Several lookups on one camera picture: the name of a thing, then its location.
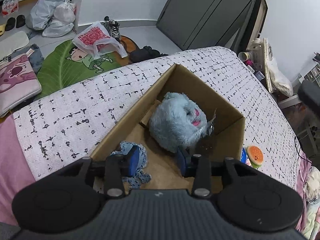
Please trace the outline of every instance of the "pink plush mouth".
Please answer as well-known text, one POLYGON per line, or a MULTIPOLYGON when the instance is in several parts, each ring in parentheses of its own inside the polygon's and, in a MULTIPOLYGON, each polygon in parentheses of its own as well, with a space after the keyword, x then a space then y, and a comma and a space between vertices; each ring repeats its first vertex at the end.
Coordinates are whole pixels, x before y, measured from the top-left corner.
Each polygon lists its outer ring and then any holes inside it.
POLYGON ((201 123, 201 121, 194 121, 194 122, 192 122, 192 124, 193 124, 194 126, 198 126, 200 123, 201 123))

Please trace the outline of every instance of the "cartoon boy print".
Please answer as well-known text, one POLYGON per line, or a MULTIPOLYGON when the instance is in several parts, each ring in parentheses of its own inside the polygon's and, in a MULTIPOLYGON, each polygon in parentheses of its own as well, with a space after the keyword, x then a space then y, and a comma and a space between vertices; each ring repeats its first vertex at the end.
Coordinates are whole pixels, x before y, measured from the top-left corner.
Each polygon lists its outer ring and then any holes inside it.
POLYGON ((86 52, 80 50, 77 46, 74 46, 69 51, 70 57, 66 57, 66 59, 75 61, 75 62, 82 62, 88 69, 96 70, 96 73, 103 72, 103 68, 100 67, 101 63, 104 61, 109 61, 110 63, 113 62, 111 58, 107 55, 102 55, 101 58, 93 59, 93 57, 86 52))

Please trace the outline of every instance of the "metal screw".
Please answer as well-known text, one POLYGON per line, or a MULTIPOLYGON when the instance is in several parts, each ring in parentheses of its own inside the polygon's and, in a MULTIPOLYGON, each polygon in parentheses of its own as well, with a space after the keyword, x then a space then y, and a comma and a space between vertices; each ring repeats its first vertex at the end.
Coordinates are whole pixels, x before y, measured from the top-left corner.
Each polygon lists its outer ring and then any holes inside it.
POLYGON ((210 194, 210 191, 207 190, 206 188, 197 188, 195 191, 194 191, 195 195, 198 196, 198 197, 206 197, 207 195, 210 194))
POLYGON ((111 189, 108 189, 107 194, 110 197, 119 197, 122 195, 122 190, 119 188, 111 188, 111 189))

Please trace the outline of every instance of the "leaf-shaped mat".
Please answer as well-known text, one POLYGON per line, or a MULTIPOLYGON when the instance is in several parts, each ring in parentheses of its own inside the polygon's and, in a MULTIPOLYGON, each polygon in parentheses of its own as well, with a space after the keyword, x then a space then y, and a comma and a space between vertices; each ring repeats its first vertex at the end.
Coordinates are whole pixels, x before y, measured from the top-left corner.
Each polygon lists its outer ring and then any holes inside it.
MULTIPOLYGON (((121 43, 128 53, 138 48, 131 39, 124 36, 122 36, 121 43)), ((36 99, 105 71, 128 65, 130 64, 128 58, 121 58, 117 52, 112 52, 93 60, 90 55, 75 48, 72 40, 65 41, 43 61, 42 68, 37 74, 42 92, 36 96, 36 99)))

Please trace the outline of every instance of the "black slipper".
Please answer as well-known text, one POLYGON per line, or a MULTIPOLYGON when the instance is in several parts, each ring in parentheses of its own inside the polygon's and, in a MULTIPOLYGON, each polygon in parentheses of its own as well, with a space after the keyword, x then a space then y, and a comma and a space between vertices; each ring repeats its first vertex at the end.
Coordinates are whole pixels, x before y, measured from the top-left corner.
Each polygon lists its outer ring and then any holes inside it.
POLYGON ((14 25, 16 24, 16 19, 11 17, 7 20, 7 24, 5 25, 4 27, 4 30, 7 32, 7 31, 10 31, 14 28, 14 25))
POLYGON ((152 49, 150 46, 144 46, 142 49, 136 49, 129 55, 132 63, 138 63, 156 57, 160 57, 160 52, 152 49))
POLYGON ((20 27, 22 27, 22 26, 25 25, 25 24, 26 24, 26 18, 25 18, 25 16, 22 15, 22 14, 18 15, 16 28, 20 28, 20 27))

